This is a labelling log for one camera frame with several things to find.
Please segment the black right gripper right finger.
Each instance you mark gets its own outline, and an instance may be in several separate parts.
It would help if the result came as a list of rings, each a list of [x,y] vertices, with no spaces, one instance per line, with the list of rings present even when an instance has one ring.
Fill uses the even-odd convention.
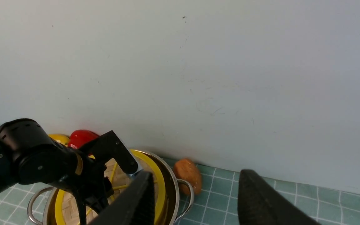
[[[241,225],[318,225],[272,188],[257,172],[239,175],[237,213]]]

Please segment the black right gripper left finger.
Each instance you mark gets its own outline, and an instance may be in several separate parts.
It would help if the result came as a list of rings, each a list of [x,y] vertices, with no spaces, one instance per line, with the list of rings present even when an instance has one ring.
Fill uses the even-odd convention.
[[[93,219],[90,225],[153,225],[154,193],[152,173],[141,171],[130,186]]]

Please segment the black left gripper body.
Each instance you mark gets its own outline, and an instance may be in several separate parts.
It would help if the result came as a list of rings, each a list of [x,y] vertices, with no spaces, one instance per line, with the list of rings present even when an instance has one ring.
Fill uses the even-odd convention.
[[[70,192],[97,213],[108,207],[112,192],[98,165],[79,150],[50,138],[34,120],[23,118],[0,125],[0,191],[14,184],[45,183]]]

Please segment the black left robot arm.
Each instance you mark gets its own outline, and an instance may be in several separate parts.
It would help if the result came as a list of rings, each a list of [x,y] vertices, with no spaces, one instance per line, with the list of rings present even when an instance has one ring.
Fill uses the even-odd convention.
[[[49,137],[35,120],[6,122],[0,126],[0,193],[16,184],[44,183],[72,194],[81,209],[99,213],[114,193],[105,175],[111,159],[130,177],[142,170],[113,131],[74,149]]]

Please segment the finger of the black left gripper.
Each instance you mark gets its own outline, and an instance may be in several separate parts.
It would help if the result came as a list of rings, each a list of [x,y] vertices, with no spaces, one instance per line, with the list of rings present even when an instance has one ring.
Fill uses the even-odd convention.
[[[105,165],[114,159],[126,175],[138,173],[138,161],[135,156],[112,130],[87,142],[79,151],[87,156],[93,155],[98,165]]]

